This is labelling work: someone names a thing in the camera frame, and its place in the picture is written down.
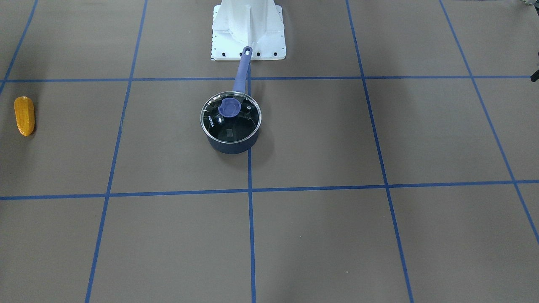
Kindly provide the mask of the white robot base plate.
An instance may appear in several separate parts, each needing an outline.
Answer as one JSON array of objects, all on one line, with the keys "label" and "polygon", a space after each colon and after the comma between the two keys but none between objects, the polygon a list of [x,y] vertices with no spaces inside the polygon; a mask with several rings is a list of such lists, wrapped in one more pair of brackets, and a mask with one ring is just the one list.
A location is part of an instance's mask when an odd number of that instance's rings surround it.
[{"label": "white robot base plate", "polygon": [[212,12],[212,60],[239,60],[246,46],[252,60],[287,57],[283,8],[275,1],[223,0]]}]

